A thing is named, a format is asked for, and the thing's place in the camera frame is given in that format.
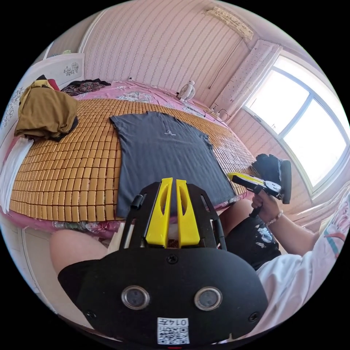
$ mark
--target gray t-shirt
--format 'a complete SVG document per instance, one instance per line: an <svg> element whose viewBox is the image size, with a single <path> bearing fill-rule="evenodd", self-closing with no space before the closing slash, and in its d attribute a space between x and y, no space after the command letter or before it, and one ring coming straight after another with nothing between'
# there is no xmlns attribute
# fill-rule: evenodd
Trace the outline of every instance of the gray t-shirt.
<svg viewBox="0 0 350 350"><path fill-rule="evenodd" d="M186 180L202 188L214 206L235 196L208 135L195 127L160 112L112 116L110 121L122 150L118 217L126 218L134 197L163 178ZM171 198L173 216L177 214L175 183Z"/></svg>

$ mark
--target white shirt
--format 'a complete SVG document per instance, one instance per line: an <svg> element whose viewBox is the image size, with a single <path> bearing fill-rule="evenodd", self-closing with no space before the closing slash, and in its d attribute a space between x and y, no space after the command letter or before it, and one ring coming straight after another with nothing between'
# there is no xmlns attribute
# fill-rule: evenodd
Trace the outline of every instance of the white shirt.
<svg viewBox="0 0 350 350"><path fill-rule="evenodd" d="M317 291L331 271L350 228L350 191L342 198L332 220L312 251L304 256L285 254L266 262L257 274L269 304L252 332L266 331L295 314Z"/></svg>

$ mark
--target screw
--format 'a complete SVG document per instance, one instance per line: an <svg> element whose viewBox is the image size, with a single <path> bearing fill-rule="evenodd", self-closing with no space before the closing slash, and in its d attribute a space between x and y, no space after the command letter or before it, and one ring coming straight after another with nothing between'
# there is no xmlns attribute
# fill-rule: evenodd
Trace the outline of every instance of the screw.
<svg viewBox="0 0 350 350"><path fill-rule="evenodd" d="M257 320L257 318L258 318L258 313L257 313L257 312L253 312L253 313L249 316L248 321L249 321L249 322L255 322L255 321Z"/></svg>
<svg viewBox="0 0 350 350"><path fill-rule="evenodd" d="M167 262L169 264L176 264L178 262L178 260L179 260L179 258L174 254L171 254L167 257Z"/></svg>
<svg viewBox="0 0 350 350"><path fill-rule="evenodd" d="M85 314L87 317L96 318L96 314L94 312L92 312L91 310L87 310Z"/></svg>

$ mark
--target window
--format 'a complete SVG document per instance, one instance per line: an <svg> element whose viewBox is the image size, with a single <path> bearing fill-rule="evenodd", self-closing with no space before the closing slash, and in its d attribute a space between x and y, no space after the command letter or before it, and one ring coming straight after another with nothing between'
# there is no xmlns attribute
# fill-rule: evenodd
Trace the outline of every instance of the window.
<svg viewBox="0 0 350 350"><path fill-rule="evenodd" d="M244 106L296 164L310 195L322 190L350 150L350 126L337 96L315 74L279 56Z"/></svg>

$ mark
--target brown cloth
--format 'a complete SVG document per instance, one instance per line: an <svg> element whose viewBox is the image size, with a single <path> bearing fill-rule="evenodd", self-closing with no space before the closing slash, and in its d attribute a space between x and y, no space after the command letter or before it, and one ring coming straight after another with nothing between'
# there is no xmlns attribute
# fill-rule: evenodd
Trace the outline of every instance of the brown cloth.
<svg viewBox="0 0 350 350"><path fill-rule="evenodd" d="M15 136L31 135L50 139L71 130L79 102L49 86L41 86L34 82L20 98Z"/></svg>

